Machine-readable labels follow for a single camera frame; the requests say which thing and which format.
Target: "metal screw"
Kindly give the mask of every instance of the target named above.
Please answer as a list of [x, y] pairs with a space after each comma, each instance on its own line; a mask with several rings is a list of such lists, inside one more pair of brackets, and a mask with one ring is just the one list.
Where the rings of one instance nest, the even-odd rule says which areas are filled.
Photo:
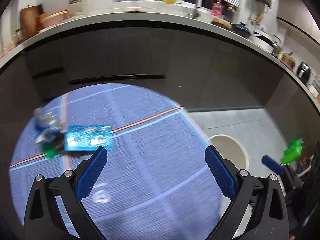
[[64, 173], [64, 176], [66, 177], [70, 177], [72, 175], [73, 171], [72, 170], [67, 170], [65, 173]]
[[246, 170], [241, 170], [240, 175], [246, 177], [248, 176], [248, 172]]
[[37, 175], [36, 176], [36, 181], [41, 181], [41, 179], [42, 179], [42, 175]]
[[274, 175], [274, 174], [271, 174], [271, 175], [270, 175], [270, 178], [271, 178], [272, 180], [277, 180], [277, 176]]

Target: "blue gripper pad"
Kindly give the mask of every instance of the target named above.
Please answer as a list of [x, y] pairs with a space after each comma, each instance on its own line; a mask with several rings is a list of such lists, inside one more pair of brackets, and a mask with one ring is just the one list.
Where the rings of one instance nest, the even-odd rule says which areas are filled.
[[107, 150], [103, 147], [99, 148], [99, 152], [91, 160], [77, 181], [76, 196], [78, 201], [89, 196], [94, 184], [100, 176], [101, 171], [107, 163]]
[[205, 149], [204, 159], [223, 195], [230, 198], [230, 200], [234, 200], [236, 197], [236, 182], [220, 157], [210, 146]]
[[276, 161], [271, 159], [268, 155], [264, 155], [261, 160], [262, 163], [266, 165], [269, 169], [271, 169], [274, 173], [278, 175], [284, 174], [283, 167], [279, 163], [276, 163]]

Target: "gray floor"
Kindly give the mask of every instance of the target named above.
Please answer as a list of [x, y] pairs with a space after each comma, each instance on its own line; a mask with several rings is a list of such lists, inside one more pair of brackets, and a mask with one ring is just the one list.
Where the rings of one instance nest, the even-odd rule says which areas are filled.
[[[287, 148], [280, 131], [263, 108], [197, 112], [190, 113], [204, 133], [211, 137], [226, 134], [238, 140], [249, 156], [249, 172], [253, 176], [267, 177], [273, 173], [264, 166], [261, 158], [269, 155], [278, 161]], [[227, 209], [230, 199], [223, 197], [220, 214]], [[235, 237], [242, 234], [251, 216], [251, 206], [248, 206], [244, 218], [235, 233]]]

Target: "wooden cutting board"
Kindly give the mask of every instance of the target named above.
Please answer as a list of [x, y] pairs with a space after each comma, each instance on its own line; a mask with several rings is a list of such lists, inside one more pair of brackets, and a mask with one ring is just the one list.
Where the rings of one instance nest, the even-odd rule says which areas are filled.
[[38, 33], [36, 18], [39, 16], [38, 6], [30, 6], [20, 11], [21, 28], [25, 30], [25, 39], [31, 38]]

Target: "green object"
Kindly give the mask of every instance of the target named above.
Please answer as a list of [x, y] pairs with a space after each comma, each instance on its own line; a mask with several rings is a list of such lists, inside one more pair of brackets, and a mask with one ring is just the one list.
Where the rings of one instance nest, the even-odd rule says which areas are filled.
[[284, 157], [280, 160], [282, 164], [292, 163], [301, 156], [302, 153], [302, 139], [293, 140], [288, 148], [283, 152]]
[[42, 152], [47, 154], [47, 158], [53, 158], [58, 154], [57, 150], [53, 147], [51, 143], [44, 143], [42, 145]]

